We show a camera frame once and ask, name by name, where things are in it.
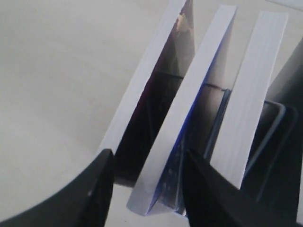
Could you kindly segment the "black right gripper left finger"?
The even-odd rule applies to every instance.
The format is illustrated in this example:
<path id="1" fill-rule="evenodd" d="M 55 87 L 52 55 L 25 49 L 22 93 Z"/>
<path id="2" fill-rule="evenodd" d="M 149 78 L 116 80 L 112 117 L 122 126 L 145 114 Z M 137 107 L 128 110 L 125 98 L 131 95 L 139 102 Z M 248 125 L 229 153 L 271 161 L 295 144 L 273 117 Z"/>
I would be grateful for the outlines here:
<path id="1" fill-rule="evenodd" d="M 114 156 L 104 149 L 73 181 L 2 227 L 103 227 L 114 184 Z"/>

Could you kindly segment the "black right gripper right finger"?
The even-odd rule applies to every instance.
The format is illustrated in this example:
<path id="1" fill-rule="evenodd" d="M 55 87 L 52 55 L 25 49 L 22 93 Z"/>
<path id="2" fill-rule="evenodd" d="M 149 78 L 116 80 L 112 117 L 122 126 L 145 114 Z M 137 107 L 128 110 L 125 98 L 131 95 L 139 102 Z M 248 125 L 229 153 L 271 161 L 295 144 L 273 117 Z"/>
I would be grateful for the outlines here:
<path id="1" fill-rule="evenodd" d="M 182 188 L 191 227 L 299 226 L 258 205 L 193 150 L 184 155 Z"/>

